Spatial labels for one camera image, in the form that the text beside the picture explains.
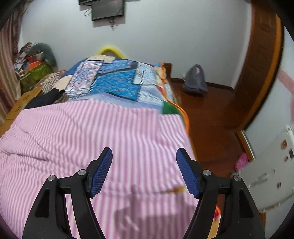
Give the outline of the pink white striped pants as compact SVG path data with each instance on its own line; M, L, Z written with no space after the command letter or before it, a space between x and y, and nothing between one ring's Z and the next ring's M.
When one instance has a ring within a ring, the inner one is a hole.
M106 238L182 238L198 201L188 192L176 151L193 155L179 115L98 101L22 110L1 137L1 216L22 237L49 175L72 176L104 148L113 162L92 200Z

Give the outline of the white appliance with stickers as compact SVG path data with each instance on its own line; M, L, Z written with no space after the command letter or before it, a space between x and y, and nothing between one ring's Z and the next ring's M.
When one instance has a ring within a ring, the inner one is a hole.
M293 196L293 128L287 126L238 174L261 212Z

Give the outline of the black garment on bed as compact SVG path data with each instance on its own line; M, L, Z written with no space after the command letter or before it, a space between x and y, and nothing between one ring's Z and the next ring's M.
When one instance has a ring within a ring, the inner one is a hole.
M34 97L25 107L24 109L30 109L30 108L37 108L37 107L43 107L47 105L52 105L56 100L61 98L65 94L65 90L59 90L59 89L52 89L48 93L45 93L43 95L39 95Z

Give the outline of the wooden lap desk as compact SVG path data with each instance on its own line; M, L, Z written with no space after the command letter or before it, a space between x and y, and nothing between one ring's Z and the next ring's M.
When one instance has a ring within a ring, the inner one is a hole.
M9 130L12 123L15 121L16 117L19 113L25 108L25 106L36 96L42 93L42 87L37 87L24 93L20 99L16 102L16 104L12 107L11 111L6 116L4 123L1 125L1 136L5 134L6 131Z

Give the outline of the striped brown pink curtain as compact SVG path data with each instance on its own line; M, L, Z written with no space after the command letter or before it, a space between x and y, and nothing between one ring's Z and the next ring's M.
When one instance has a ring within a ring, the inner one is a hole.
M21 22L31 1L1 1L1 124L20 98L14 62L18 55Z

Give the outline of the green storage box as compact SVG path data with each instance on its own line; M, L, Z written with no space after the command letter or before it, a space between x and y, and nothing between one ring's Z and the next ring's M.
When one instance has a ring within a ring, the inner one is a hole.
M40 80L51 73L53 73L52 68L42 62L20 78L21 93L24 94L32 90Z

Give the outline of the grey backpack on floor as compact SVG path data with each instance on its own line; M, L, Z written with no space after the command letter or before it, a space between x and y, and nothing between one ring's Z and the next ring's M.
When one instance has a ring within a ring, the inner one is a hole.
M202 67L195 64L184 77L182 89L186 93L203 95L208 92L205 74Z

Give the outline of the blue patchwork bed quilt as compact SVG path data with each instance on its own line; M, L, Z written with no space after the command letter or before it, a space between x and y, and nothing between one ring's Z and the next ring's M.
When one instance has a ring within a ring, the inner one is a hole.
M72 101L94 100L128 108L150 108L179 114L187 131L187 113L178 105L165 64L155 65L107 55L77 62L68 71L51 73L37 87L45 94L65 90Z

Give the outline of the grey green plush pillow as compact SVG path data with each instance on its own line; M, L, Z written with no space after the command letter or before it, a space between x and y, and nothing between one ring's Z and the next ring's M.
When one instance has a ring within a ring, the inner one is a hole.
M28 54L30 56L41 53L41 60L46 61L51 67L56 67L57 62L51 47L46 43L36 43L30 49Z

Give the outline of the yellow curved tube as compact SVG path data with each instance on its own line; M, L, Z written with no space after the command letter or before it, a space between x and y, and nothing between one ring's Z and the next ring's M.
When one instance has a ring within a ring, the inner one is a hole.
M106 53L111 53L112 55L116 56L117 58L120 59L125 59L125 55L120 52L117 48L112 47L112 46L104 46L98 51L98 55L105 55Z

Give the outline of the brown wooden wardrobe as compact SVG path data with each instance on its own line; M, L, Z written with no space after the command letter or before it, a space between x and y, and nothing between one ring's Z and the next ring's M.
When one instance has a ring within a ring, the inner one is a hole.
M251 1L247 55L227 110L229 128L245 130L262 108L275 81L284 45L284 26L267 1Z

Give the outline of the small wall monitor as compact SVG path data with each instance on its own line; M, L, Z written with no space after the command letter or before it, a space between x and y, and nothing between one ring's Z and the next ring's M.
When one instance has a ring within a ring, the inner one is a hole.
M123 0L100 0L91 3L92 21L123 16L125 1Z

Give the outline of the black wall television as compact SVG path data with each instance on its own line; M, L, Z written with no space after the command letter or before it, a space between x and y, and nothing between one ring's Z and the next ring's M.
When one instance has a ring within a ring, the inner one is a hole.
M88 3L91 3L91 2L93 2L93 1L95 1L95 0L78 0L78 3L79 3L79 5L82 5L82 4L88 4Z

